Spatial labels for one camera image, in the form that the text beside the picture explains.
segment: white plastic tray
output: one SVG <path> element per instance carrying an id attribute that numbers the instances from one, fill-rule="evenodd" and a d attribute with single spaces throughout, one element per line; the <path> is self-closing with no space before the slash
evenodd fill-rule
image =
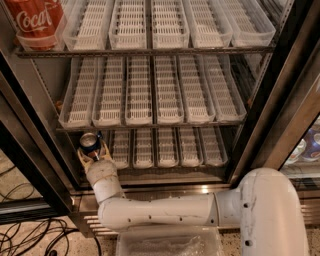
<path id="1" fill-rule="evenodd" d="M 199 128 L 204 163 L 221 167 L 228 161 L 223 139 L 218 127 Z"/>
<path id="2" fill-rule="evenodd" d="M 104 50 L 114 0 L 77 0 L 63 32 L 69 51 Z"/>
<path id="3" fill-rule="evenodd" d="M 224 252 L 216 227 L 158 225 L 119 234 L 116 256 L 129 255 L 224 256 Z"/>
<path id="4" fill-rule="evenodd" d="M 71 62 L 71 77 L 59 116 L 64 128 L 91 125 L 91 114 L 97 82 L 98 58 L 74 58 Z"/>
<path id="5" fill-rule="evenodd" d="M 96 127 L 120 125 L 125 103 L 124 59 L 109 57 L 99 74 L 92 121 Z"/>
<path id="6" fill-rule="evenodd" d="M 213 121 L 216 112 L 210 97 L 207 81 L 197 57 L 178 57 L 180 86 L 184 110 L 189 123 Z"/>
<path id="7" fill-rule="evenodd" d="M 196 167 L 201 165 L 203 157 L 197 128 L 180 127 L 177 129 L 181 165 L 185 167 Z"/>
<path id="8" fill-rule="evenodd" d="M 188 0 L 183 4 L 195 48 L 229 46 L 232 28 L 219 0 Z"/>
<path id="9" fill-rule="evenodd" d="M 109 38 L 112 49 L 147 48 L 145 0 L 115 0 Z"/>
<path id="10" fill-rule="evenodd" d="M 126 124 L 152 124 L 149 57 L 127 58 Z"/>
<path id="11" fill-rule="evenodd" d="M 246 109 L 231 74 L 229 57 L 210 55 L 204 56 L 203 60 L 217 120 L 243 120 Z"/>
<path id="12" fill-rule="evenodd" d="M 276 32 L 256 0 L 220 1 L 233 29 L 233 46 L 268 46 Z"/>
<path id="13" fill-rule="evenodd" d="M 153 48 L 188 48 L 189 27 L 182 0 L 152 0 Z"/>
<path id="14" fill-rule="evenodd" d="M 174 128 L 157 129 L 158 167 L 174 167 L 179 163 Z"/>
<path id="15" fill-rule="evenodd" d="M 182 123 L 184 111 L 175 57 L 154 57 L 154 74 L 158 124 Z"/>
<path id="16" fill-rule="evenodd" d="M 117 130 L 110 133 L 110 154 L 118 170 L 129 167 L 130 130 Z"/>
<path id="17" fill-rule="evenodd" d="M 153 136 L 152 129 L 134 131 L 133 167 L 146 169 L 153 167 Z"/>

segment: metal bar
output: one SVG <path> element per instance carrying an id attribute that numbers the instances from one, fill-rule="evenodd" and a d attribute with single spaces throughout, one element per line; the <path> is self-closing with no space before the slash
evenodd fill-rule
<path id="1" fill-rule="evenodd" d="M 254 47 L 222 47 L 222 48 L 186 48 L 186 49 L 141 49 L 141 50 L 103 50 L 103 51 L 37 51 L 26 52 L 16 49 L 16 55 L 20 58 L 74 58 L 74 57 L 108 57 L 108 56 L 177 56 L 177 55 L 196 55 L 196 54 L 253 54 L 253 53 L 272 53 L 275 44 L 270 46 Z"/>
<path id="2" fill-rule="evenodd" d="M 83 128 L 62 128 L 61 126 L 56 129 L 57 132 L 89 132 L 89 131 L 100 131 L 100 130 L 123 130 L 123 129 L 139 129 L 139 128 L 161 128 L 161 127 L 212 127 L 212 126 L 239 126 L 243 121 L 213 121 L 204 124 L 151 124 L 151 125 L 119 125 L 110 127 L 83 127 Z"/>

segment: white robotic arm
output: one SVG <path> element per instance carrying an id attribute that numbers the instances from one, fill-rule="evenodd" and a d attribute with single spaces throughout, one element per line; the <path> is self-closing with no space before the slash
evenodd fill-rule
<path id="1" fill-rule="evenodd" d="M 111 158 L 90 163 L 87 178 L 100 205 L 99 220 L 109 229 L 145 224 L 240 227 L 242 255 L 309 255 L 297 193 L 276 170 L 253 170 L 234 190 L 153 201 L 125 198 Z"/>

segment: black cable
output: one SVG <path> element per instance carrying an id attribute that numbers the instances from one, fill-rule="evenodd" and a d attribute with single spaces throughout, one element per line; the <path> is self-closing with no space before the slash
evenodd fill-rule
<path id="1" fill-rule="evenodd" d="M 15 226 L 18 226 L 18 228 L 17 228 L 16 231 L 13 233 L 13 235 L 9 237 L 8 234 L 9 234 L 10 230 L 11 230 L 12 228 L 14 228 Z M 1 242 L 0 242 L 0 251 L 1 251 L 2 245 L 3 245 L 5 242 L 9 242 L 10 247 L 12 247 L 12 238 L 14 238 L 15 235 L 19 232 L 20 227 L 21 227 L 21 223 L 16 223 L 16 224 L 12 225 L 12 226 L 6 231 L 5 234 L 1 234 L 1 235 L 2 235 L 2 240 L 1 240 Z"/>
<path id="2" fill-rule="evenodd" d="M 15 166 L 15 165 L 14 165 L 14 166 L 12 166 L 12 167 L 10 167 L 9 169 L 5 170 L 4 172 L 0 173 L 0 177 L 2 177 L 3 175 L 5 175 L 5 174 L 7 174 L 7 173 L 11 172 L 14 168 L 16 168 L 16 166 Z"/>
<path id="3" fill-rule="evenodd" d="M 97 248 L 98 248 L 98 255 L 99 255 L 99 256 L 102 256 L 101 245 L 100 245 L 100 243 L 99 243 L 98 238 L 94 237 L 94 241 L 96 241 L 96 244 L 97 244 Z"/>
<path id="4" fill-rule="evenodd" d="M 0 173 L 0 177 L 8 174 L 9 172 L 11 172 L 12 170 L 14 170 L 15 168 L 16 168 L 15 165 L 12 166 L 12 167 L 10 167 L 9 169 L 7 169 L 7 170 L 5 170 L 4 172 Z M 16 190 L 18 190 L 19 188 L 21 188 L 21 187 L 23 187 L 23 186 L 27 186 L 27 184 L 28 184 L 29 186 L 32 186 L 30 183 L 21 183 L 21 184 L 19 184 L 18 186 L 14 187 L 14 188 L 13 188 L 11 191 L 9 191 L 9 193 L 7 193 L 6 195 L 3 195 L 3 194 L 0 192 L 0 196 L 3 197 L 2 202 L 6 201 L 6 200 L 8 200 L 8 201 L 18 200 L 18 199 L 16 199 L 16 198 L 10 198 L 9 196 L 10 196 L 13 192 L 15 192 Z M 32 186 L 32 192 L 31 192 L 29 195 L 27 195 L 27 196 L 25 196 L 25 197 L 23 197 L 23 198 L 19 198 L 19 200 L 28 199 L 28 198 L 34 193 L 34 191 L 35 191 L 35 188 Z"/>
<path id="5" fill-rule="evenodd" d="M 44 222 L 41 222 L 35 229 L 32 230 L 31 233 L 29 233 L 29 235 L 27 235 L 22 241 L 21 243 L 19 244 L 19 246 L 16 247 L 16 249 L 13 251 L 12 255 L 15 255 L 14 253 L 18 250 L 18 248 L 20 247 L 20 245 L 29 237 L 31 236 L 34 232 L 36 232 L 43 224 L 45 224 L 45 222 L 47 222 L 47 226 L 45 228 L 45 231 L 41 233 L 39 239 L 37 239 L 31 246 L 29 246 L 28 248 L 26 248 L 25 250 L 23 250 L 22 252 L 18 253 L 18 255 L 23 255 L 25 252 L 29 251 L 31 248 L 33 248 L 36 244 L 38 244 L 42 238 L 46 235 L 49 227 L 50 227 L 50 223 L 51 221 L 44 221 Z"/>
<path id="6" fill-rule="evenodd" d="M 71 233 L 75 233 L 75 232 L 80 232 L 78 229 L 75 228 L 68 228 L 67 223 L 64 220 L 61 219 L 47 219 L 44 221 L 33 221 L 33 222 L 40 222 L 40 224 L 35 227 L 18 245 L 13 245 L 12 243 L 12 238 L 16 236 L 16 234 L 19 232 L 20 227 L 21 227 L 21 223 L 17 223 L 12 225 L 5 234 L 0 233 L 0 235 L 2 235 L 2 241 L 0 244 L 0 255 L 3 255 L 5 252 L 7 253 L 8 256 L 19 256 L 19 255 L 24 255 L 27 251 L 29 251 L 31 248 L 33 248 L 36 244 L 38 244 L 45 235 L 47 234 L 51 234 L 51 233 L 56 233 L 59 232 L 59 234 L 48 244 L 46 251 L 45 251 L 45 256 L 49 255 L 50 252 L 52 252 L 53 247 L 63 238 L 66 239 L 67 242 L 67 246 L 66 246 L 66 253 L 65 255 L 68 255 L 69 252 L 69 239 L 68 239 L 68 235 Z M 59 226 L 58 227 L 51 227 L 52 223 L 58 223 Z M 40 234 L 35 235 L 34 237 L 31 237 L 32 235 L 34 235 L 38 230 L 40 230 L 40 228 L 42 228 L 44 225 L 45 226 L 45 230 L 42 231 Z M 10 230 L 12 230 L 14 227 L 17 226 L 17 229 L 15 230 L 15 232 L 13 233 L 12 236 L 9 236 L 9 232 Z M 98 255 L 102 256 L 102 250 L 101 250 L 101 245 L 98 241 L 97 238 L 94 238 L 96 244 L 97 244 L 97 249 L 98 249 Z M 5 248 L 2 250 L 2 245 L 4 242 L 9 242 L 9 247 Z M 23 251 L 15 254 L 17 252 L 17 250 L 19 248 L 21 248 L 22 246 L 25 246 L 27 244 L 30 244 L 27 248 L 25 248 Z"/>
<path id="7" fill-rule="evenodd" d="M 31 186 L 32 187 L 32 191 L 30 194 L 28 194 L 27 196 L 25 197 L 22 197 L 22 198 L 19 198 L 19 199 L 16 199 L 16 198 L 10 198 L 10 195 L 13 194 L 15 191 L 23 188 L 23 187 L 26 187 L 26 186 Z M 19 184 L 18 186 L 15 186 L 13 189 L 11 189 L 5 196 L 3 196 L 1 193 L 0 195 L 3 197 L 2 199 L 2 202 L 5 202 L 6 200 L 8 201 L 14 201 L 14 200 L 25 200 L 25 199 L 28 199 L 30 196 L 32 196 L 32 194 L 34 193 L 35 191 L 35 188 L 34 186 L 32 186 L 31 183 L 21 183 Z"/>
<path id="8" fill-rule="evenodd" d="M 4 243 L 9 242 L 9 248 L 11 248 L 13 246 L 11 237 L 3 233 L 0 233 L 0 235 L 2 236 L 2 241 L 4 241 Z M 2 245 L 3 245 L 3 242 L 1 242 L 0 244 L 0 252 L 1 252 Z"/>

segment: floor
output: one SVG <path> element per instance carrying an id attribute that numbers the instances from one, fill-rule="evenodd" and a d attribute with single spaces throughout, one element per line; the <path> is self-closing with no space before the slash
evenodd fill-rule
<path id="1" fill-rule="evenodd" d="M 59 218 L 61 221 L 65 221 L 69 228 L 74 228 L 75 226 L 70 221 L 68 217 Z M 23 223 L 19 232 L 13 237 L 12 244 L 17 245 L 20 244 L 23 239 L 26 238 L 32 230 L 39 225 L 40 222 L 30 222 L 30 223 Z M 3 238 L 3 234 L 12 226 L 11 225 L 2 225 L 0 226 L 0 239 L 5 240 Z M 22 255 L 25 256 L 43 256 L 45 255 L 45 251 L 47 246 L 50 244 L 51 241 L 60 233 L 61 229 L 59 230 L 60 225 L 57 223 L 53 223 L 47 235 L 32 249 L 23 253 Z M 15 229 L 13 228 L 9 233 L 8 236 L 13 236 L 15 233 Z M 38 234 L 37 232 L 33 233 L 30 237 L 36 237 Z M 320 256 L 320 227 L 310 227 L 307 229 L 308 241 L 310 246 L 311 256 Z M 221 242 L 223 246 L 223 251 L 225 256 L 240 256 L 240 234 L 237 230 L 229 230 L 223 231 L 220 233 Z M 95 256 L 98 254 L 97 244 L 93 238 L 85 238 L 82 236 L 81 233 L 70 233 L 68 235 L 69 239 L 69 249 L 67 250 L 67 241 L 65 238 L 61 239 L 52 249 L 57 251 L 57 255 L 68 255 L 68 256 Z M 101 246 L 101 251 L 103 256 L 114 256 L 116 255 L 116 244 L 117 244 L 117 237 L 98 237 L 99 244 Z M 28 243 L 26 246 L 22 246 L 18 248 L 15 252 L 11 250 L 11 254 L 8 254 L 8 250 L 6 248 L 9 247 L 9 242 L 3 242 L 2 245 L 0 244 L 0 255 L 19 255 L 19 252 L 22 252 L 28 246 L 32 244 Z"/>
<path id="2" fill-rule="evenodd" d="M 28 180 L 20 173 L 20 171 L 1 150 L 0 177 L 0 202 L 12 201 L 21 198 L 41 197 L 41 195 L 34 190 L 32 186 L 30 186 Z M 17 224 L 2 225 L 0 226 L 0 255 L 49 255 L 50 251 L 45 254 L 47 247 L 59 237 L 63 230 L 65 232 L 72 233 L 67 235 L 68 240 L 66 237 L 63 237 L 55 244 L 54 247 L 51 248 L 51 250 L 57 251 L 57 255 L 99 255 L 98 246 L 95 239 L 85 238 L 81 233 L 73 232 L 72 228 L 74 229 L 76 227 L 68 217 L 58 218 L 58 220 L 51 222 L 26 222 L 22 223 L 20 226 Z M 37 243 L 35 246 L 32 246 L 37 241 L 37 238 L 40 238 L 39 236 L 44 234 L 45 231 L 46 235 L 44 235 L 39 243 Z M 320 256 L 320 227 L 309 227 L 307 229 L 307 235 L 310 247 L 310 255 Z M 220 237 L 225 256 L 241 255 L 240 234 L 237 230 L 221 231 Z M 116 255 L 117 236 L 98 237 L 97 240 L 101 246 L 103 256 Z"/>

